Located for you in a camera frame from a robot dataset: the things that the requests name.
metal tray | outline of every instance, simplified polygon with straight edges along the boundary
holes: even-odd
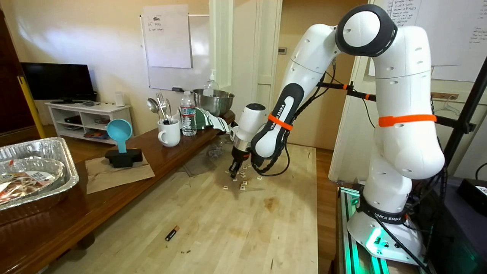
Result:
[[[63,177],[51,187],[11,202],[0,204],[0,225],[52,207],[80,181],[72,154],[66,140],[61,137],[39,138],[0,148],[0,161],[29,157],[43,157],[61,161],[64,164]]]

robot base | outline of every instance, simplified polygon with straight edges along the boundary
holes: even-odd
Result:
[[[399,262],[411,265],[418,269],[416,260],[401,248],[396,240],[378,224],[376,219],[370,218],[363,212],[357,212],[360,202],[360,192],[354,189],[341,189],[341,227],[343,227],[343,245],[344,245],[344,265],[348,268],[360,268],[363,265],[358,257],[358,250],[363,247],[369,254],[373,268],[389,268],[389,262]],[[405,224],[386,224],[386,227],[421,260],[422,256],[422,237],[416,230],[416,225],[410,221]]]

wooden cabinet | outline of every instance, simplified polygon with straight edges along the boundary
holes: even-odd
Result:
[[[107,125],[115,119],[131,122],[130,107],[96,103],[48,103],[57,134],[99,143],[113,143]]]

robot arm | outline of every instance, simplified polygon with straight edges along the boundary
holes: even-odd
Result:
[[[235,178],[250,154],[255,166],[281,155],[297,111],[341,52],[373,58],[379,113],[361,209],[349,222],[349,233],[366,244],[370,230],[387,222],[405,242],[401,247],[419,256],[421,234],[411,230],[411,224],[398,224],[405,222],[411,178],[430,178],[445,164],[430,105],[430,44],[424,29],[398,27],[379,6],[364,5],[351,11],[337,27],[316,24],[308,29],[288,64],[282,94],[271,114],[265,117],[262,105],[243,113],[241,126],[235,131],[230,173]],[[414,256],[404,253],[407,248],[395,245],[396,239],[389,242],[390,250],[375,256],[416,263]]]

cup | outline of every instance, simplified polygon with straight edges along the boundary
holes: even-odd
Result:
[[[157,128],[159,128],[157,138],[163,143],[163,146],[173,148],[182,142],[182,129],[179,122],[159,120]]]

